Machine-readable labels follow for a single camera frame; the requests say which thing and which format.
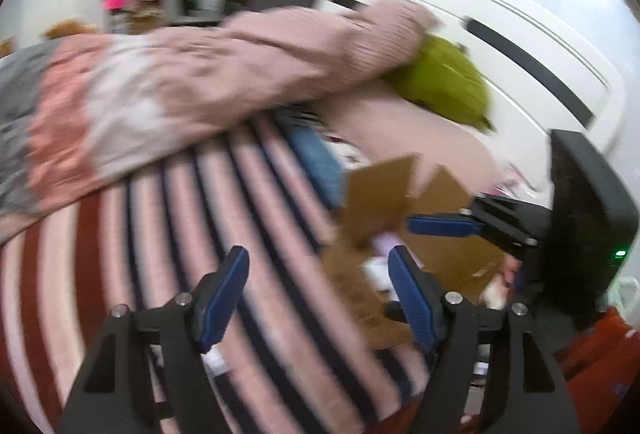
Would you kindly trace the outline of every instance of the bed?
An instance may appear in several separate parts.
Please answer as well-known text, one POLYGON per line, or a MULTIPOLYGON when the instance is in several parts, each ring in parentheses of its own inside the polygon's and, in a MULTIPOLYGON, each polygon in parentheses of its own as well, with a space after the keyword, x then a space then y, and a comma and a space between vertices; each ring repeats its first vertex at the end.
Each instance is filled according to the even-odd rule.
MULTIPOLYGON (((371 1, 316 7, 344 12, 371 1)), ((622 123, 622 81, 571 28, 529 0, 416 1, 491 87, 496 131, 474 135, 516 176, 514 195, 549 202, 550 128, 583 131, 607 152, 622 123)), ((338 176, 337 152, 292 110, 258 114, 136 171, 2 246, 0 376, 44 433, 108 309, 158 306, 192 289, 233 244, 249 249, 252 272, 225 338, 207 355, 232 429, 356 434, 406 425, 406 415, 378 422, 420 395, 424 361, 409 345, 369 350, 322 274, 319 252, 339 201, 314 172, 338 176)), ((151 360, 161 396, 161 354, 151 360)), ((175 432, 170 421, 163 427, 175 432)))

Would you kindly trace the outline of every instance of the white headboard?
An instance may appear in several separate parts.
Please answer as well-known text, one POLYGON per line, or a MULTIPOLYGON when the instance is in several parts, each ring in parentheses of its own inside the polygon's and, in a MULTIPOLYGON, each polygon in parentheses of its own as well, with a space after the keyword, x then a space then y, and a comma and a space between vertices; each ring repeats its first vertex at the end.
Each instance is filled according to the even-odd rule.
MULTIPOLYGON (((317 0, 316 8, 339 13, 371 1, 317 0)), ((480 137, 524 178, 519 197, 550 202, 549 129, 586 132, 606 153, 622 123, 622 77, 571 27, 531 0, 415 1, 441 20, 437 35, 466 47, 491 87, 496 132, 480 137)))

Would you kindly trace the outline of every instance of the yellow-green pillow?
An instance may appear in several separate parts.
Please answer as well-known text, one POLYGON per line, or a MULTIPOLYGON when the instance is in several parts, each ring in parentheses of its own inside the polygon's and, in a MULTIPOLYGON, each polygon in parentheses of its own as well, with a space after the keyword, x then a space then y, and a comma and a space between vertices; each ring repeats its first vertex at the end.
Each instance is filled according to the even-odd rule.
POLYGON ((430 36, 418 57, 386 76, 396 93, 445 118, 491 129, 489 89, 476 66, 457 46, 430 36))

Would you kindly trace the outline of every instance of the blue gripper pad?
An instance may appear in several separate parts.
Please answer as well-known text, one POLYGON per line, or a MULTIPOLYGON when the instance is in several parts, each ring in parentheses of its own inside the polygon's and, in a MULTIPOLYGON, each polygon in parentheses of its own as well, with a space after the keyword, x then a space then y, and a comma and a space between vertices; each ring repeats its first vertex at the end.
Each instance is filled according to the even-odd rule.
POLYGON ((482 231, 480 224, 472 218, 456 213, 411 215, 406 221, 406 227, 416 235, 438 237, 468 237, 482 231))
POLYGON ((426 352, 431 351, 446 336, 440 284, 420 270, 404 246, 391 250, 388 268, 414 340, 426 352))
POLYGON ((249 277, 249 252, 234 246, 215 273, 205 275, 194 290, 192 336, 207 353, 225 334, 249 277))

